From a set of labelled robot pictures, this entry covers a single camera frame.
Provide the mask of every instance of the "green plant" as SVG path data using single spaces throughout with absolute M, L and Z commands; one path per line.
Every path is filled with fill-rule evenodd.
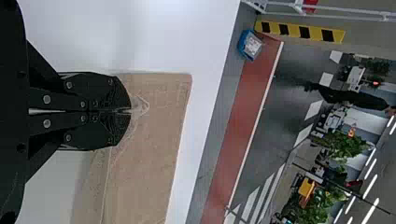
M 386 76 L 390 70 L 390 63 L 386 60 L 369 60 L 365 65 L 374 74 Z
M 333 159 L 341 164 L 347 163 L 347 158 L 361 154 L 368 146 L 359 136 L 349 137 L 344 133 L 327 133 L 323 138 L 312 137 L 312 141 L 330 150 L 327 159 Z

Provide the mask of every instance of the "white line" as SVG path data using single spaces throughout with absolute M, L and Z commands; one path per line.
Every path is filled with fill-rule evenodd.
M 373 150 L 372 154 L 370 154 L 369 160 L 366 162 L 366 166 L 369 165 L 369 163 L 370 163 L 371 159 L 373 158 L 375 152 L 376 152 L 376 148 Z
M 241 204 L 238 204 L 238 206 L 235 207 L 233 212 L 238 214 L 240 206 Z M 228 214 L 228 216 L 224 219 L 224 224 L 234 224 L 234 223 L 235 223 L 235 215 L 232 213 Z
M 341 214 L 343 213 L 343 211 L 344 211 L 344 209 L 341 208 L 341 210 L 338 212 L 337 217 L 336 217 L 335 220 L 334 220 L 334 224 L 337 223 L 338 218 L 340 218 L 340 216 L 341 216 Z
M 229 207 L 231 206 L 231 203 L 233 202 L 233 196 L 235 195 L 236 187 L 238 187 L 238 183 L 239 183 L 239 179 L 241 178 L 242 170 L 244 169 L 245 162 L 247 161 L 248 153 L 250 151 L 250 146 L 251 146 L 251 143 L 253 141 L 254 133 L 256 132 L 257 126 L 259 124 L 260 116 L 261 116 L 262 110 L 264 108 L 265 99 L 267 98 L 268 91 L 270 90 L 270 86 L 271 86 L 272 80 L 274 78 L 274 73 L 275 73 L 275 70 L 276 70 L 276 67 L 277 67 L 277 63 L 279 62 L 280 53 L 282 52 L 282 49 L 283 49 L 283 44 L 284 44 L 283 42 L 280 42 L 280 46 L 279 46 L 279 49 L 277 51 L 277 55 L 276 55 L 276 59 L 275 59 L 275 62 L 274 62 L 274 66 L 273 66 L 273 69 L 271 71 L 271 75 L 270 75 L 270 78 L 268 80 L 268 83 L 267 83 L 267 87 L 266 87 L 267 89 L 265 90 L 264 96 L 262 97 L 262 104 L 260 105 L 260 110 L 259 110 L 259 113 L 257 114 L 257 118 L 256 118 L 256 122 L 254 123 L 253 131 L 251 132 L 250 139 L 248 140 L 248 143 L 247 143 L 247 150 L 245 152 L 244 159 L 242 160 L 241 167 L 239 168 L 238 177 L 236 178 L 235 184 L 233 185 L 233 194 L 231 195 L 231 199 L 228 202 L 228 206 Z
M 364 176 L 364 179 L 367 179 L 369 177 L 370 173 L 373 171 L 375 164 L 376 164 L 376 159 L 373 161 L 373 164 L 370 166 L 370 169 L 367 172 L 367 174 Z
M 334 77 L 333 74 L 330 73 L 323 73 L 319 85 L 325 86 L 325 87 L 330 87 L 330 84 L 332 83 L 332 78 Z
M 374 210 L 376 209 L 376 207 L 379 204 L 379 199 L 376 199 L 374 202 L 374 205 L 370 208 L 370 211 L 367 213 L 366 217 L 364 218 L 363 222 L 361 224 L 367 224 L 367 222 L 369 221 L 371 215 L 373 214 Z
M 353 220 L 353 217 L 351 217 L 351 218 L 349 219 L 349 221 L 347 222 L 347 224 L 351 224 L 351 223 L 352 223 L 352 220 Z
M 319 112 L 322 104 L 323 104 L 322 100 L 312 103 L 309 106 L 308 112 L 306 113 L 305 120 L 314 117 Z
M 294 143 L 294 147 L 297 147 L 301 142 L 305 140 L 306 137 L 308 137 L 309 133 L 311 133 L 313 126 L 314 124 L 311 124 L 298 133 L 296 142 Z
M 356 196 L 353 196 L 352 200 L 350 201 L 349 205 L 347 206 L 346 214 L 349 212 L 349 210 L 352 207 L 352 204 L 355 202 L 355 200 L 356 200 Z
M 370 192 L 371 188 L 373 187 L 373 185 L 374 185 L 374 183 L 375 183 L 377 178 L 378 178 L 378 175 L 375 175 L 373 180 L 372 180 L 372 182 L 369 185 L 369 188 L 367 188 L 367 190 L 364 192 L 363 199 L 366 199 L 367 195 L 369 194 L 369 192 Z
M 262 209 L 262 214 L 260 215 L 259 222 L 262 221 L 262 219 L 263 219 L 264 216 L 265 216 L 265 213 L 267 212 L 268 205 L 270 204 L 270 202 L 271 202 L 271 200 L 272 200 L 272 197 L 273 197 L 273 195 L 274 195 L 275 189 L 276 189 L 276 187 L 277 187 L 277 183 L 279 182 L 280 176 L 282 175 L 283 168 L 285 168 L 285 164 L 283 164 L 283 165 L 279 168 L 279 170 L 277 171 L 274 184 L 273 184 L 273 186 L 272 186 L 272 188 L 271 188 L 270 194 L 269 194 L 268 197 L 267 197 L 267 202 L 265 203 L 265 206 L 264 206 L 264 208 Z
M 395 128 L 396 128 L 396 123 L 393 124 L 393 127 L 392 127 L 392 129 L 390 130 L 390 133 L 389 133 L 389 134 L 393 134 L 393 132 L 395 131 Z
M 395 118 L 395 116 L 393 115 L 391 118 L 390 118 L 390 120 L 389 120 L 389 122 L 388 122 L 388 124 L 387 124 L 387 128 L 390 126 L 390 124 L 393 122 L 393 119 Z
M 268 177 L 268 179 L 265 181 L 264 187 L 262 188 L 262 194 L 260 195 L 256 208 L 254 209 L 253 217 L 251 217 L 252 221 L 256 221 L 257 217 L 259 216 L 260 210 L 262 209 L 262 204 L 264 203 L 265 196 L 267 195 L 268 189 L 270 188 L 273 179 L 274 179 L 274 174 Z
M 260 187 L 256 188 L 249 196 L 247 199 L 247 204 L 245 205 L 244 208 L 244 213 L 242 214 L 242 219 L 248 220 L 248 215 L 250 215 L 251 208 L 254 205 L 254 202 L 256 201 L 257 193 L 259 192 Z

